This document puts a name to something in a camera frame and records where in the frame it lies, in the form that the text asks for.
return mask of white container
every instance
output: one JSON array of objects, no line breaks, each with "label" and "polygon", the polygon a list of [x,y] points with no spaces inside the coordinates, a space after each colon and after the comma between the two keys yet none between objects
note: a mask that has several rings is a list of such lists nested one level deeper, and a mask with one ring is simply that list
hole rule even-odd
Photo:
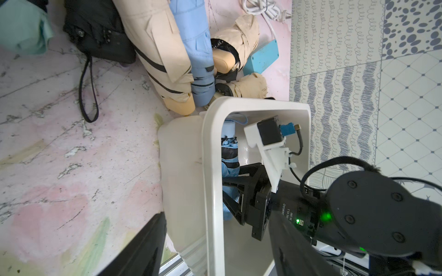
[{"label": "white container", "polygon": [[[195,275],[260,276],[274,266],[268,230],[262,241],[251,237],[251,226],[235,219],[223,221],[221,128],[233,112],[249,124],[278,115],[281,124],[300,124],[304,149],[293,156],[294,171],[302,177],[310,156],[310,107],[298,102],[222,97],[202,116],[177,118],[158,131],[161,183],[168,233],[175,249]],[[258,148],[250,148],[244,125],[236,125],[240,165],[261,162]],[[299,150],[296,135],[286,147]],[[298,183],[289,170],[282,179]]]}]

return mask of gray polka dot tile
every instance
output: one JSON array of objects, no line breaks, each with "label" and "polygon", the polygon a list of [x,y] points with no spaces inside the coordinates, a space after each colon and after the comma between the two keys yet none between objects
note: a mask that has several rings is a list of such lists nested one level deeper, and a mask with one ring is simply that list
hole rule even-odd
[{"label": "gray polka dot tile", "polygon": [[442,0],[385,0],[382,58],[442,49]]}]

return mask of white 3d printed bracket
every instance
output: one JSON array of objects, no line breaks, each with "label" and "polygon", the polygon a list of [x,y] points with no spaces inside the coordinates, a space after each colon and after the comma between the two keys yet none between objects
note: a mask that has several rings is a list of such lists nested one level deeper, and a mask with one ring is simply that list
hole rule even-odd
[{"label": "white 3d printed bracket", "polygon": [[286,143],[286,137],[281,142],[264,146],[257,123],[246,126],[244,132],[248,145],[250,147],[258,146],[259,153],[263,159],[263,165],[266,168],[272,186],[272,192],[276,193],[282,170],[288,170],[289,167],[292,169],[296,168],[295,163],[289,165],[289,153],[291,150],[288,147],[283,147]]}]

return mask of beige umbrella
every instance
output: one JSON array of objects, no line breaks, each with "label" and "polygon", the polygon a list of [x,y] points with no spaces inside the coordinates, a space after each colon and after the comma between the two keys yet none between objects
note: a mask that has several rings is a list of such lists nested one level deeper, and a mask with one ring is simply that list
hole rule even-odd
[{"label": "beige umbrella", "polygon": [[191,62],[167,0],[113,0],[125,32],[166,107],[195,110]]},{"label": "beige umbrella", "polygon": [[261,74],[252,73],[242,77],[239,81],[217,83],[215,90],[215,95],[206,108],[222,96],[264,99],[267,95],[267,82]]},{"label": "beige umbrella", "polygon": [[[220,30],[212,36],[212,47],[230,52],[235,57],[235,64],[230,70],[239,71],[246,64],[250,53],[258,46],[258,41],[259,24],[257,18],[254,15],[242,15],[235,20],[232,27]],[[231,55],[222,52],[218,54],[219,56],[216,51],[213,52],[214,61],[218,63],[220,68],[226,67],[226,64],[232,64]]]}]

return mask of screw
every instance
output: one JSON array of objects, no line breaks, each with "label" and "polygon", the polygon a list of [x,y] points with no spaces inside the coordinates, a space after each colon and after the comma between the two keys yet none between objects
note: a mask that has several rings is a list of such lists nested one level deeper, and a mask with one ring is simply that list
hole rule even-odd
[{"label": "screw", "polygon": [[391,198],[396,201],[402,201],[402,195],[400,193],[391,193]]},{"label": "screw", "polygon": [[403,243],[403,242],[405,242],[405,237],[404,237],[404,235],[402,235],[402,234],[399,233],[399,232],[393,232],[392,236],[393,236],[393,239],[394,239],[395,241],[399,242],[399,243]]},{"label": "screw", "polygon": [[354,217],[352,215],[346,215],[345,221],[347,221],[349,224],[354,224]]},{"label": "screw", "polygon": [[354,189],[354,188],[356,188],[358,185],[356,184],[356,182],[354,182],[353,180],[350,180],[349,182],[347,182],[347,185],[350,187],[350,188],[352,188],[352,189]]}]

